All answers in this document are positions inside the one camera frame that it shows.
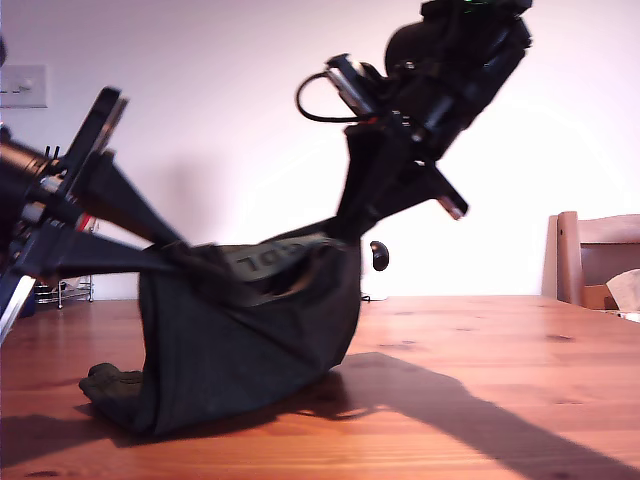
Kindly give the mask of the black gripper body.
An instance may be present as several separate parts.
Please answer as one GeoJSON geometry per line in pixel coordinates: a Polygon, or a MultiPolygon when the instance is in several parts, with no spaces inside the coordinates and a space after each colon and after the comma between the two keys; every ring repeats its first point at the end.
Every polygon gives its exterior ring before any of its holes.
{"type": "Polygon", "coordinates": [[[440,89],[420,93],[413,87],[409,89],[408,94],[401,97],[401,110],[375,112],[373,102],[357,93],[347,93],[345,102],[358,115],[360,121],[348,127],[345,134],[393,132],[406,139],[411,153],[402,169],[412,162],[434,164],[437,169],[437,194],[430,200],[438,201],[454,219],[466,215],[467,202],[440,172],[436,162],[455,138],[470,126],[475,116],[484,108],[483,105],[470,106],[465,98],[455,98],[440,89]]]}

